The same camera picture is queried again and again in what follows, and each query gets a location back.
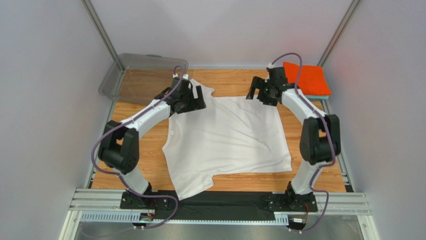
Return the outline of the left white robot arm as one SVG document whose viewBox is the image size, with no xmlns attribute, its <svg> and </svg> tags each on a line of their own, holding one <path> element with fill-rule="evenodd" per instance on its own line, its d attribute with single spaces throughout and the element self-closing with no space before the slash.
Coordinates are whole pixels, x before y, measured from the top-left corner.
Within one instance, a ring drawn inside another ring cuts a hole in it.
<svg viewBox="0 0 426 240">
<path fill-rule="evenodd" d="M 132 195 L 150 199 L 150 183 L 138 168 L 140 139 L 153 127 L 171 116 L 206 108 L 203 89 L 192 83 L 188 74 L 173 75 L 170 87 L 159 93 L 145 108 L 122 120 L 109 121 L 95 143 L 92 159 L 99 159 L 121 180 Z"/>
</svg>

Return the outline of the white t-shirt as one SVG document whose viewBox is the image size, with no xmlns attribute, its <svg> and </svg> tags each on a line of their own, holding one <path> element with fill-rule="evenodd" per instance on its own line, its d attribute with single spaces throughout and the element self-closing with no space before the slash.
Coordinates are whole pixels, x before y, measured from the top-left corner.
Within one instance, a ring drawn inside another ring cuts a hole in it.
<svg viewBox="0 0 426 240">
<path fill-rule="evenodd" d="M 244 96 L 214 97 L 213 88 L 201 89 L 206 108 L 172 115 L 162 147 L 179 200 L 211 188 L 217 175 L 292 171 L 275 106 Z"/>
</svg>

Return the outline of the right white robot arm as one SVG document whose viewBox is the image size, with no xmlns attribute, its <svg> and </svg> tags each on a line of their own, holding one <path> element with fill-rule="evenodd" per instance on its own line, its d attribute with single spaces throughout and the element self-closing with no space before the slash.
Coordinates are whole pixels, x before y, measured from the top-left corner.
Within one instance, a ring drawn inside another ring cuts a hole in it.
<svg viewBox="0 0 426 240">
<path fill-rule="evenodd" d="M 305 97 L 299 87 L 303 67 L 299 66 L 294 82 L 289 82 L 285 66 L 267 67 L 267 78 L 254 76 L 246 99 L 263 105 L 288 108 L 302 125 L 299 151 L 303 161 L 289 183 L 287 191 L 296 196 L 314 192 L 314 185 L 325 167 L 331 167 L 341 153 L 340 119 L 327 114 Z"/>
</svg>

